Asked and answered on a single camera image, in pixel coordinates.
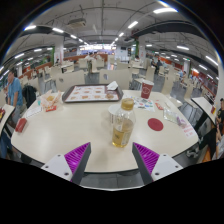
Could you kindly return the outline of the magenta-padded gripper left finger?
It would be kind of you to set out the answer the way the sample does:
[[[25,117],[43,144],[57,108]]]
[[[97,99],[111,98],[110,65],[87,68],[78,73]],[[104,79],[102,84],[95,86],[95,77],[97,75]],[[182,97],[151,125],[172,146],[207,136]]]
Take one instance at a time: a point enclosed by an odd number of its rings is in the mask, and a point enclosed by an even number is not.
[[[42,169],[79,185],[90,154],[91,143],[87,142],[65,155],[56,154],[42,166]]]

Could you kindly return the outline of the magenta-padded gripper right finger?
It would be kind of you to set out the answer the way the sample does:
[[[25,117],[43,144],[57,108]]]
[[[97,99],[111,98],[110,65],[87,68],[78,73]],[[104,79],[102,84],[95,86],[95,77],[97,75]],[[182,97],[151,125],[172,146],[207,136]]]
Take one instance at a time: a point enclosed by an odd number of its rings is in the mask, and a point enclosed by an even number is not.
[[[138,143],[133,143],[132,153],[145,185],[182,169],[168,154],[158,154]]]

